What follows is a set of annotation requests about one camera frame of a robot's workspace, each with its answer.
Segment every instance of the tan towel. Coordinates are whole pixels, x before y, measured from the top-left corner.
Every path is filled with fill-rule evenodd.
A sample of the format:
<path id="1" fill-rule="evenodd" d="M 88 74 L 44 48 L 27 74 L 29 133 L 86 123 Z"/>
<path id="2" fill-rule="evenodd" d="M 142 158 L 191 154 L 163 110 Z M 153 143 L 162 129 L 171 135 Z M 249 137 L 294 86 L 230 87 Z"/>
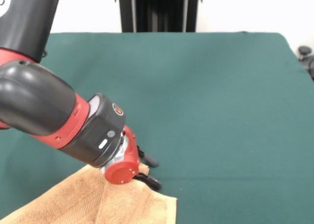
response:
<path id="1" fill-rule="evenodd" d="M 148 173 L 145 165 L 140 170 Z M 85 166 L 0 224 L 175 224 L 176 205 L 140 181 L 113 185 Z"/>

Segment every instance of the green felt surface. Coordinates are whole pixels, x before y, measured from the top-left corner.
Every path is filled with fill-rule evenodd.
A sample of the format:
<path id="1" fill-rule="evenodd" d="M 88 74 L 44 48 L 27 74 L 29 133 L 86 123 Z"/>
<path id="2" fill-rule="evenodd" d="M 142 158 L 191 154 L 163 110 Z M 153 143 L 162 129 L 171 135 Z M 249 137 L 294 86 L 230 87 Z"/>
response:
<path id="1" fill-rule="evenodd" d="M 52 34 L 43 65 L 127 113 L 178 224 L 314 223 L 314 88 L 279 34 Z M 0 132 L 0 218 L 82 163 Z"/>

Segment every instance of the black knob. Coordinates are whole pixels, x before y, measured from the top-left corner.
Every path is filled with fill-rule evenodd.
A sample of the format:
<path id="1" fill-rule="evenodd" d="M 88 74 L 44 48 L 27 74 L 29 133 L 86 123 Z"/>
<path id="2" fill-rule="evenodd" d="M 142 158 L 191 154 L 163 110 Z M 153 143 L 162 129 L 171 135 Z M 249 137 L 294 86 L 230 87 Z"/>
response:
<path id="1" fill-rule="evenodd" d="M 298 50 L 302 56 L 307 56 L 312 52 L 312 49 L 307 46 L 300 46 Z"/>

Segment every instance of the black cylindrical joint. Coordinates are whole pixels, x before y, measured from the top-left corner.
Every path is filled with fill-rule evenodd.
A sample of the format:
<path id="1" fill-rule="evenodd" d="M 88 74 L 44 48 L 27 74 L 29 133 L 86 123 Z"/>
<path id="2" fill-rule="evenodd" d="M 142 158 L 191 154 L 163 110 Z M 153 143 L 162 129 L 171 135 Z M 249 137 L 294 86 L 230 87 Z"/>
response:
<path id="1" fill-rule="evenodd" d="M 67 122 L 75 103 L 74 90 L 37 63 L 0 66 L 0 121 L 13 128 L 50 135 Z"/>
<path id="2" fill-rule="evenodd" d="M 124 112 L 102 94 L 89 100 L 89 116 L 76 137 L 60 150 L 99 168 L 118 151 L 126 121 Z"/>
<path id="3" fill-rule="evenodd" d="M 59 0 L 10 0 L 0 17 L 0 48 L 40 62 Z"/>

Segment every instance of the red joint band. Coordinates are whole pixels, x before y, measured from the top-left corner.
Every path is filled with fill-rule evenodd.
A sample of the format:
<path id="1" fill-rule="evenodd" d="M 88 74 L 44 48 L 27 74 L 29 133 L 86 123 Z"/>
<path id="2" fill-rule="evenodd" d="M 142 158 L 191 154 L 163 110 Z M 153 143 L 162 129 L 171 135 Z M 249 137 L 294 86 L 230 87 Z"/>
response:
<path id="1" fill-rule="evenodd" d="M 66 146 L 78 134 L 87 119 L 88 113 L 88 102 L 76 94 L 76 104 L 67 122 L 51 135 L 33 135 L 33 137 L 55 149 L 60 149 Z"/>
<path id="2" fill-rule="evenodd" d="M 1 128 L 1 129 L 7 129 L 7 128 L 10 128 L 10 126 L 8 126 L 8 125 L 6 125 L 5 123 L 2 123 L 2 122 L 0 121 L 0 128 Z"/>
<path id="3" fill-rule="evenodd" d="M 0 49 L 0 65 L 3 65 L 9 61 L 14 61 L 14 60 L 24 60 L 24 61 L 34 62 L 32 59 L 28 58 L 27 56 L 24 56 L 17 52 L 6 50 L 6 49 Z"/>

